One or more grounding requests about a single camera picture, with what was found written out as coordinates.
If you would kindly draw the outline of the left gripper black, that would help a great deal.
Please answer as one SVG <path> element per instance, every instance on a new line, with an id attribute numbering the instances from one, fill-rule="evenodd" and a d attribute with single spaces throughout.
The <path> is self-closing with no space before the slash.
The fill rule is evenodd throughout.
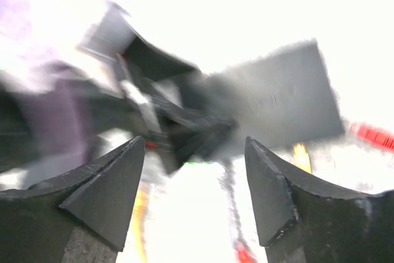
<path id="1" fill-rule="evenodd" d="M 159 79 L 171 73 L 191 73 L 195 68 L 148 44 L 117 4 L 108 6 L 78 49 L 107 66 L 124 108 L 131 114 L 132 130 L 158 152 L 168 174 L 193 155 L 211 156 L 236 127 L 228 116 L 180 107 L 157 88 Z"/>

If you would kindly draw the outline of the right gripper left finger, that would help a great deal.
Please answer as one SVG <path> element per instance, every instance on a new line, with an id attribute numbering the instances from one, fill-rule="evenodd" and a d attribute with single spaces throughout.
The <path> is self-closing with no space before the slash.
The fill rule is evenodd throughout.
<path id="1" fill-rule="evenodd" d="M 121 252 L 145 156 L 140 136 L 91 163 L 31 186 L 40 192 L 40 228 L 30 245 L 37 253 L 62 253 L 81 227 Z"/>

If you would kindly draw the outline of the black network switch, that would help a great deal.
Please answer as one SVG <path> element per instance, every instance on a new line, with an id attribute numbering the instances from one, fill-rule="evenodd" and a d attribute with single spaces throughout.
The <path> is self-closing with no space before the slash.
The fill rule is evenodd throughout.
<path id="1" fill-rule="evenodd" d="M 248 136 L 267 148 L 286 148 L 344 133 L 326 67 L 314 41 L 204 76 L 196 82 L 196 88 L 208 109 L 237 123 L 220 149 L 221 155 L 242 154 Z"/>

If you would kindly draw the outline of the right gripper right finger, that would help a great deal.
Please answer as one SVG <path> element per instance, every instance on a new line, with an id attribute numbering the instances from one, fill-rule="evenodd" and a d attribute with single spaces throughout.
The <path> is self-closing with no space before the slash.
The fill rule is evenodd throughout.
<path id="1" fill-rule="evenodd" d="M 333 200 L 368 196 L 301 170 L 252 137 L 246 138 L 244 160 L 260 246 L 272 245 L 282 231 L 299 220 L 293 189 Z"/>

